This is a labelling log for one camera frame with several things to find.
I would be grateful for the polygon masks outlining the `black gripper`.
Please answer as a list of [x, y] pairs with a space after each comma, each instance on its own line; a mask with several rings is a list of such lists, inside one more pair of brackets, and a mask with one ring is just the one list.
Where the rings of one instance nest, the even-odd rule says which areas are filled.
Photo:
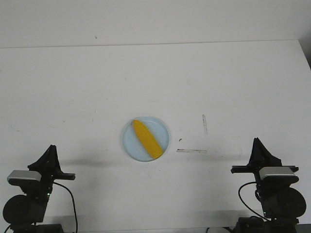
[[273, 156], [262, 144], [259, 138], [254, 138], [251, 156], [246, 166], [233, 166], [231, 173], [290, 173], [299, 171], [297, 166], [282, 166], [280, 159]]
[[76, 178], [74, 173], [63, 173], [61, 170], [55, 145], [50, 145], [43, 155], [36, 162], [28, 165], [27, 168], [42, 175], [41, 182], [47, 194], [52, 193], [53, 185], [68, 190], [67, 187], [55, 182], [55, 180], [74, 181]]

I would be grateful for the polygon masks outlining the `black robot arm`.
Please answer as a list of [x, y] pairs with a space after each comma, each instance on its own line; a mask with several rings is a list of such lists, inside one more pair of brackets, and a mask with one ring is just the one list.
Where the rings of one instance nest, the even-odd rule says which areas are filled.
[[50, 145], [43, 155], [28, 165], [28, 170], [13, 170], [7, 177], [12, 186], [23, 192], [11, 197], [5, 204], [2, 215], [14, 233], [62, 233], [63, 227], [57, 224], [42, 224], [53, 185], [64, 188], [71, 196], [75, 219], [75, 232], [78, 232], [78, 219], [73, 193], [55, 180], [75, 180], [74, 173], [64, 173], [58, 160], [57, 147]]
[[233, 233], [294, 233], [299, 217], [307, 204], [302, 194], [291, 185], [299, 181], [297, 166], [283, 165], [273, 156], [259, 138], [254, 138], [250, 159], [245, 166], [232, 166], [231, 173], [252, 173], [255, 197], [262, 214], [240, 217]]

